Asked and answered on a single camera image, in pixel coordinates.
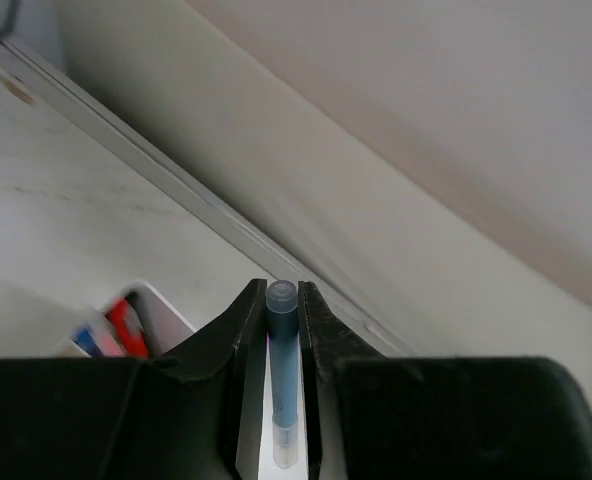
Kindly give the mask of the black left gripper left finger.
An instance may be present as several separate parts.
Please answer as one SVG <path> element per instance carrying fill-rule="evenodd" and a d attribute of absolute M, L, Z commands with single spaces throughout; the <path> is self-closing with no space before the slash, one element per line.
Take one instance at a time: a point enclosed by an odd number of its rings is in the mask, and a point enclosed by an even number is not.
<path fill-rule="evenodd" d="M 154 359 L 0 359 L 0 479 L 254 479 L 265 289 Z"/>

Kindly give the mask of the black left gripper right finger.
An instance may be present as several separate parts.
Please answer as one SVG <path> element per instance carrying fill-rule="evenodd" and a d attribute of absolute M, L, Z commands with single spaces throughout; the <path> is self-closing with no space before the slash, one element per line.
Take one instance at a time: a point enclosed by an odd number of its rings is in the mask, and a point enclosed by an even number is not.
<path fill-rule="evenodd" d="M 298 287 L 312 479 L 592 479 L 592 410 L 534 356 L 388 357 Z"/>

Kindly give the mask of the red gel pen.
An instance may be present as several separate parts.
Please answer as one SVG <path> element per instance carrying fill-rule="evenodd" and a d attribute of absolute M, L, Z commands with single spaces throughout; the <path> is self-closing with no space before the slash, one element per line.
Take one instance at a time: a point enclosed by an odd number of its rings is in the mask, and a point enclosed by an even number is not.
<path fill-rule="evenodd" d="M 149 357 L 140 318 L 125 298 L 117 300 L 106 312 L 105 318 L 113 327 L 119 343 L 127 354 L 141 359 Z"/>

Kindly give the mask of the blue clear pen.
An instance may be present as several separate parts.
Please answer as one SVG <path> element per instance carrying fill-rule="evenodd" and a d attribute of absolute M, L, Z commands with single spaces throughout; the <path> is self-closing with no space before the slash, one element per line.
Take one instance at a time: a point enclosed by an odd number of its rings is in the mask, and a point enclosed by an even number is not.
<path fill-rule="evenodd" d="M 277 280 L 266 290 L 270 358 L 273 458 L 281 469 L 298 460 L 298 290 Z"/>

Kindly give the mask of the pink refill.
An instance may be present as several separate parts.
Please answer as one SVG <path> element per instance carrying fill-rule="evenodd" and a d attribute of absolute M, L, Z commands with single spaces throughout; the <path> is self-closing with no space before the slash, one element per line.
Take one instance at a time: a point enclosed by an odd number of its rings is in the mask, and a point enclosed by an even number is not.
<path fill-rule="evenodd" d="M 98 349 L 106 357 L 123 357 L 125 351 L 114 335 L 106 330 L 95 330 L 94 339 Z"/>

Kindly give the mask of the blue gel pen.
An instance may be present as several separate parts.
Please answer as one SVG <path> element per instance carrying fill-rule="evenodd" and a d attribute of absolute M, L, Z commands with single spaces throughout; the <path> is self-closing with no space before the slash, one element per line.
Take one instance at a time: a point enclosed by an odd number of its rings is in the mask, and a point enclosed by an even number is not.
<path fill-rule="evenodd" d="M 105 354 L 97 344 L 90 326 L 78 328 L 72 335 L 72 341 L 91 357 L 104 357 Z"/>

